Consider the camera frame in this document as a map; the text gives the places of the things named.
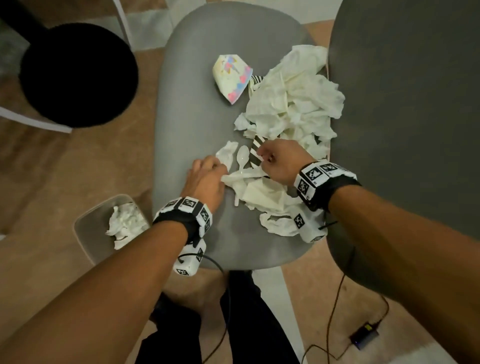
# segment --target white plastic spoon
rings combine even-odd
[[[250,156],[250,150],[247,146],[241,146],[239,151],[237,152],[237,162],[239,164],[239,170],[242,170],[243,167],[248,163],[248,159]],[[240,202],[240,198],[235,195],[235,206],[238,206]]]

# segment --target grey table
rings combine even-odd
[[[332,161],[397,206],[476,239],[478,14],[473,0],[344,0],[329,50],[330,77],[346,97]],[[349,277],[395,296],[359,252],[346,269],[352,245],[340,225],[328,245]]]
[[[168,40],[160,73],[155,123],[153,210],[179,195],[194,159],[214,154],[228,140],[250,145],[233,131],[247,92],[232,106],[218,92],[212,67],[220,54],[238,54],[265,75],[293,45],[314,44],[303,26],[281,12],[237,3],[207,4],[186,16]],[[235,162],[232,170],[238,168]],[[206,254],[224,269],[260,269],[295,260],[311,245],[260,225],[258,211],[234,207],[229,188],[205,236]],[[204,259],[202,264],[212,267]]]

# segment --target power adapter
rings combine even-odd
[[[380,322],[370,324],[365,322],[357,331],[350,336],[350,341],[357,347],[358,350],[362,350],[367,344],[378,336],[378,325]]]

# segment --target trash bin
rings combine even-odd
[[[113,214],[113,207],[128,202],[133,203],[145,221],[148,222],[141,209],[127,194],[119,194],[109,198],[85,212],[74,222],[73,232],[77,241],[94,265],[97,265],[115,252],[113,248],[115,237],[105,235],[105,232],[108,230],[108,221]]]

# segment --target black pants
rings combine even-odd
[[[246,272],[229,275],[231,315],[228,335],[233,364],[298,364],[298,359],[279,322],[260,297],[260,290]],[[228,318],[228,294],[220,299],[223,317]],[[201,364],[200,315],[175,305],[157,322],[158,331],[142,341],[136,364]]]

